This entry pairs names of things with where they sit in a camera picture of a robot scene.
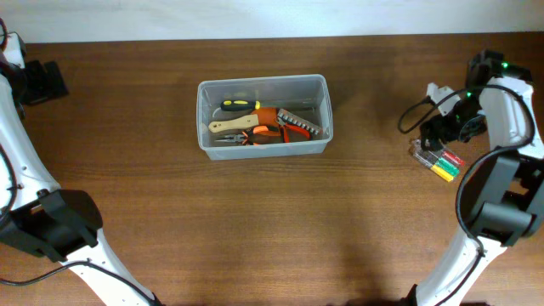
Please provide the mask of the orange scraper wooden handle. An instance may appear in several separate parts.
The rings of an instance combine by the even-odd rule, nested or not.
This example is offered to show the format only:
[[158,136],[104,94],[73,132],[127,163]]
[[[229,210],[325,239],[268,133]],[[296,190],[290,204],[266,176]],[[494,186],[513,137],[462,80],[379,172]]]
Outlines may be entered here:
[[208,129],[212,133],[220,133],[235,129],[253,128],[260,125],[277,127],[278,123],[275,121],[277,112],[278,110],[276,108],[254,110],[251,114],[236,119],[210,122]]

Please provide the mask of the orange black needle nose pliers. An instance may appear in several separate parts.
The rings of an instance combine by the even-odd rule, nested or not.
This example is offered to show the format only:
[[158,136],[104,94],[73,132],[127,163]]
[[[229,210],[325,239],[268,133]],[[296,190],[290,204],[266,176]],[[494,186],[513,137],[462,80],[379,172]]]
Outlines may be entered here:
[[260,125],[256,127],[250,127],[248,129],[242,130],[239,133],[226,134],[215,139],[216,142],[221,143],[235,143],[238,145],[258,145],[254,141],[254,138],[257,137],[261,139],[262,137],[280,137],[281,132],[279,128]]

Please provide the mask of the clear screwdriver set case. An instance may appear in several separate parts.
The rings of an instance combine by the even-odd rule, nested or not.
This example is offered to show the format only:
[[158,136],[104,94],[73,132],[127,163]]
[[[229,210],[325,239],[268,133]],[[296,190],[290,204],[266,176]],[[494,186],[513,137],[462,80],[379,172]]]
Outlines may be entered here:
[[448,183],[454,181],[465,166],[465,161],[447,147],[436,151],[424,150],[420,139],[411,141],[409,152],[415,160]]

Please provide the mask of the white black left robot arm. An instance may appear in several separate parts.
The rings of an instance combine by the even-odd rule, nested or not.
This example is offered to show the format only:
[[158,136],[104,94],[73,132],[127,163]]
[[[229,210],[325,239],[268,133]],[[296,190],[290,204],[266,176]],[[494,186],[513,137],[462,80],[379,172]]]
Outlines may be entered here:
[[1,242],[78,275],[106,305],[157,305],[111,249],[91,196],[65,190],[43,165],[22,120],[27,105],[67,94],[57,64],[25,60],[20,36],[1,30]]

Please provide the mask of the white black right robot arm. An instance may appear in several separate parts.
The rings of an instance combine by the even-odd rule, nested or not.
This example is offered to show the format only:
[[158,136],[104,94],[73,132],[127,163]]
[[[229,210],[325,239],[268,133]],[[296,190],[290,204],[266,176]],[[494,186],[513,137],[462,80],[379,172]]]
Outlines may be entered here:
[[532,106],[530,70],[484,50],[467,65],[464,88],[429,83],[430,110],[413,127],[411,154],[451,182],[465,162],[447,148],[482,133],[490,150],[460,177],[456,233],[431,274],[402,305],[460,305],[488,265],[543,225],[543,141]]

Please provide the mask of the metal file black yellow handle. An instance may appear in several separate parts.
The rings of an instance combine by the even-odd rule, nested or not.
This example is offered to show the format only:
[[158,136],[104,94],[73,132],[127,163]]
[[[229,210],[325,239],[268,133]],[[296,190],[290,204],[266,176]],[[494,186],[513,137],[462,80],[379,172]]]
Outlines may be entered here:
[[287,111],[314,111],[315,107],[310,105],[273,105],[269,102],[260,102],[259,100],[224,100],[219,109],[221,111],[235,112],[235,111],[255,111],[263,108],[276,108],[285,109]]

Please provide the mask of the small red handled pliers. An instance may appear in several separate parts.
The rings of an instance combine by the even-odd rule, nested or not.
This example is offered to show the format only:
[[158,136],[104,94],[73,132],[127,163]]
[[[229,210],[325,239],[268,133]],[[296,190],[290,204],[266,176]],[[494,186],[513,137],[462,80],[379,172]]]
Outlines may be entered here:
[[290,142],[290,137],[289,137],[290,132],[300,134],[304,136],[307,140],[311,140],[313,138],[310,132],[302,127],[299,127],[290,123],[286,123],[279,117],[276,117],[275,121],[279,125],[280,133],[282,135],[284,143]]

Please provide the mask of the orange toothed bar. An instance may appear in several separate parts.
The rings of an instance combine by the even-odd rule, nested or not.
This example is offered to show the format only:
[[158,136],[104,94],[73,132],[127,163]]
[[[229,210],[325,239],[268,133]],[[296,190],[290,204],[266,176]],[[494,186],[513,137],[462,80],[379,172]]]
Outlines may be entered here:
[[293,113],[285,110],[279,109],[277,112],[277,121],[279,124],[290,125],[306,130],[312,135],[322,134],[322,127],[313,124],[310,121],[303,119],[300,116],[294,115]]

